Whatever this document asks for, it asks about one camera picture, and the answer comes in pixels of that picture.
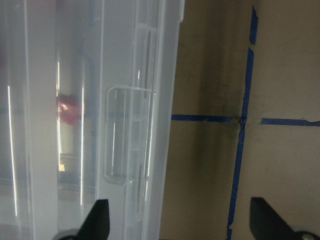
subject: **brown cardboard surface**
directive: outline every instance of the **brown cardboard surface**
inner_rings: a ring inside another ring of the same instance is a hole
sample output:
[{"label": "brown cardboard surface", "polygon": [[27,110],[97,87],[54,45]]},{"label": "brown cardboard surface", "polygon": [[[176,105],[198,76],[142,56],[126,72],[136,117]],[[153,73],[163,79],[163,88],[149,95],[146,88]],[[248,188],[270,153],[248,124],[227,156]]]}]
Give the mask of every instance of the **brown cardboard surface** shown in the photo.
[{"label": "brown cardboard surface", "polygon": [[173,114],[240,116],[251,0],[186,0]]},{"label": "brown cardboard surface", "polygon": [[249,118],[320,120],[320,1],[260,0]]},{"label": "brown cardboard surface", "polygon": [[320,128],[247,124],[232,239],[253,240],[251,197],[263,197],[295,231],[320,235]]},{"label": "brown cardboard surface", "polygon": [[239,126],[172,121],[160,239],[225,239]]}]

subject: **blue tape strip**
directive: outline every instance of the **blue tape strip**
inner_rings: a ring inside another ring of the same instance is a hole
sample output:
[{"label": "blue tape strip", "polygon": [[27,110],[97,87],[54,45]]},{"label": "blue tape strip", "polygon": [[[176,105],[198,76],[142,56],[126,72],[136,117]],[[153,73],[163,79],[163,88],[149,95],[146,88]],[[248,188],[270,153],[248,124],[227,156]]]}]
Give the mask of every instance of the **blue tape strip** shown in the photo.
[{"label": "blue tape strip", "polygon": [[250,42],[256,45],[257,41],[257,32],[258,32],[258,21],[259,18],[257,16],[255,7],[252,6],[252,14],[251,14],[251,26],[250,26]]},{"label": "blue tape strip", "polygon": [[262,118],[260,124],[320,127],[320,121],[307,121],[302,119]]},{"label": "blue tape strip", "polygon": [[234,118],[232,116],[204,116],[204,115],[182,115],[174,114],[171,116],[171,120],[175,121],[193,121],[193,122],[215,122],[215,123],[228,123],[232,122]]},{"label": "blue tape strip", "polygon": [[228,215],[228,225],[227,225],[227,240],[231,240],[232,229],[230,228],[231,224],[234,222],[236,202],[238,195],[238,184],[240,179],[241,171],[241,162],[242,154],[244,151],[245,135],[246,135],[246,123],[248,115],[248,105],[250,99],[250,90],[251,90],[251,81],[252,81],[252,72],[254,68],[254,52],[249,48],[246,62],[245,70],[245,90],[242,103],[242,114],[240,121],[240,132],[238,138],[238,144],[236,148],[234,172],[233,172],[233,183],[230,197],[230,206],[229,206],[229,215]]}]

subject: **translucent storage box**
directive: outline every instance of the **translucent storage box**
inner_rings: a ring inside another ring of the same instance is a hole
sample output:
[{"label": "translucent storage box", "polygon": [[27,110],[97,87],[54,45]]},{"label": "translucent storage box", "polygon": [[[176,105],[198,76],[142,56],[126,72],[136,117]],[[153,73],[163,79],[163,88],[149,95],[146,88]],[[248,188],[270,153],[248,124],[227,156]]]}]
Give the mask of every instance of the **translucent storage box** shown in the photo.
[{"label": "translucent storage box", "polygon": [[159,239],[183,0],[0,2],[0,240]]}]

